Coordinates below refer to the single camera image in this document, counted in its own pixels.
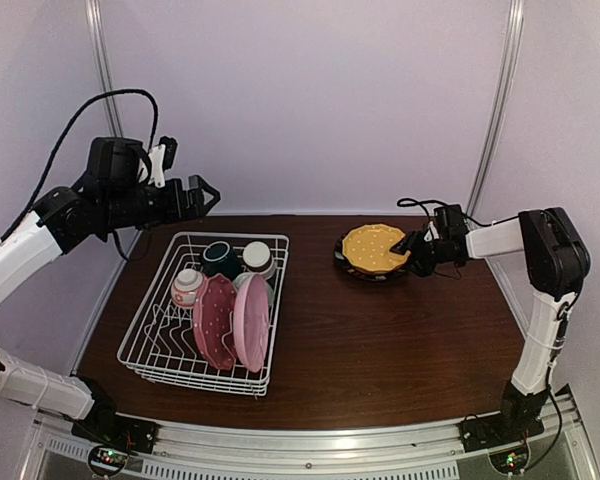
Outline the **yellow polka dot plate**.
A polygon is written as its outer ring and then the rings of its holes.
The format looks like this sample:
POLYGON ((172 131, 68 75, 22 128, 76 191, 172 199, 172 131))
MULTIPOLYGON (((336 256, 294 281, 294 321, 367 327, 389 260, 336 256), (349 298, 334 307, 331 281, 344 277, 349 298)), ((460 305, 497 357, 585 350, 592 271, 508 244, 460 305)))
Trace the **yellow polka dot plate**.
POLYGON ((360 270, 387 273, 407 263, 410 254, 394 254, 390 248, 405 233, 386 224, 367 224, 352 229, 343 240, 344 256, 360 270))

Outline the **black rimmed cream plate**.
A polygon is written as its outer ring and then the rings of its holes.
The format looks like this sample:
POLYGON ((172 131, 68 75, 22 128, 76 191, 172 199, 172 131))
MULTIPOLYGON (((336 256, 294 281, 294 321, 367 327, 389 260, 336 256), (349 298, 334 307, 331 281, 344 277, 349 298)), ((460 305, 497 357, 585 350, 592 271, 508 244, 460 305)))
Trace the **black rimmed cream plate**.
POLYGON ((344 256, 343 240, 345 234, 342 234, 334 244, 333 263, 344 273, 362 281, 372 283, 390 282, 401 279, 409 275, 409 270, 402 266, 387 273, 374 273, 355 268, 352 263, 344 256))

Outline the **dark pink polka dot plate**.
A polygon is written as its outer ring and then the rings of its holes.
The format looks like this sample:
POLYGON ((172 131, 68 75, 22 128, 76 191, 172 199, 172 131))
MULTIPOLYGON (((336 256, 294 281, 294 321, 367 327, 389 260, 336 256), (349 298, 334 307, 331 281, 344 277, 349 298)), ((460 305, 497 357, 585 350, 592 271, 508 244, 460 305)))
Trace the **dark pink polka dot plate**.
POLYGON ((193 310, 193 333, 202 357, 216 370, 231 370, 237 353, 232 333, 233 283, 221 274, 204 281, 193 310))

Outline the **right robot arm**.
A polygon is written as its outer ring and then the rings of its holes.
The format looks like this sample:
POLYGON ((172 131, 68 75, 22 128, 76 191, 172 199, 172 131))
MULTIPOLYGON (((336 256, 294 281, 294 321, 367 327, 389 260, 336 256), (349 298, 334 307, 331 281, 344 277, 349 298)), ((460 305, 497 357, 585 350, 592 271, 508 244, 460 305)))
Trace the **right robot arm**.
POLYGON ((392 245, 408 269, 425 277, 443 263, 521 252, 532 287, 532 316, 520 360, 503 392, 492 430, 515 440, 550 396, 550 380, 563 348, 571 311, 591 268, 584 242, 561 207, 525 210, 508 219, 479 223, 458 204, 434 203, 434 217, 392 245))

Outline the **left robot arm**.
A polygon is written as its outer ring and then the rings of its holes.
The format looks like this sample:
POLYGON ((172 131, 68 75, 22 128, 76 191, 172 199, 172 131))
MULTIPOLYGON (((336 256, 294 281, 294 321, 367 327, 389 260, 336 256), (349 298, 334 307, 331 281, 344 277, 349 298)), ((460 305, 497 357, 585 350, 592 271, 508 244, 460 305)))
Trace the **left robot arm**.
MULTIPOLYGON (((199 175, 191 176, 187 187, 177 178, 166 179, 176 149, 170 137, 150 150, 134 139, 95 138, 81 178, 36 200, 0 241, 0 304, 91 236, 105 240, 127 227, 144 230, 206 216, 221 194, 199 175)), ((21 361, 2 348, 0 398, 83 420, 103 444, 124 433, 114 405, 95 384, 21 361)))

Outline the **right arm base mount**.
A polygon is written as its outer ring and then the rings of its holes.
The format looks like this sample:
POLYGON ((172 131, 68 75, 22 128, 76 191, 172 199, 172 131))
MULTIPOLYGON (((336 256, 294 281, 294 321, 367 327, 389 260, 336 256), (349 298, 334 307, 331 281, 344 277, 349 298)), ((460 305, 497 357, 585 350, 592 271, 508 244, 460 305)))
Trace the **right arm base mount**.
POLYGON ((539 393, 523 394, 508 382, 497 413, 467 418, 460 423, 464 451, 491 449, 542 434, 544 425, 540 415, 548 398, 546 386, 539 393))

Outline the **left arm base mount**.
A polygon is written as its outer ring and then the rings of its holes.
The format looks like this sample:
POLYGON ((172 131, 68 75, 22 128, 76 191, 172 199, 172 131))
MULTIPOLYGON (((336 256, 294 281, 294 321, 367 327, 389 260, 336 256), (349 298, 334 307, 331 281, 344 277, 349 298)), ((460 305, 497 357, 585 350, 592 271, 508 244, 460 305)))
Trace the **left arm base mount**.
POLYGON ((131 453, 153 452, 158 425, 153 421, 120 415, 105 393, 94 394, 94 404, 84 419, 72 419, 74 436, 131 453))

